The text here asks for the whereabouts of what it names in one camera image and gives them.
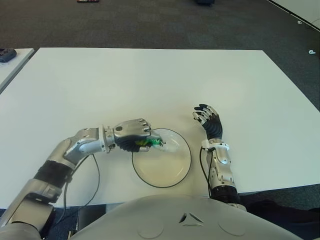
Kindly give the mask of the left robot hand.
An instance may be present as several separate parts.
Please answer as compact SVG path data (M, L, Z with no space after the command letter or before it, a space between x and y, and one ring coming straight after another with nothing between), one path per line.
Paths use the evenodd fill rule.
M122 150L138 153L148 152L151 145L145 143L151 136L151 126L143 118L127 120L113 128L114 143Z

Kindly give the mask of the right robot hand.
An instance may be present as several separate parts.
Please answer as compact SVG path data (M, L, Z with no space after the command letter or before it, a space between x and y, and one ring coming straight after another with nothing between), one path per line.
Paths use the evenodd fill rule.
M216 110L207 104L199 104L193 108L193 119L198 121L205 130L208 140L222 140L223 126L219 114Z

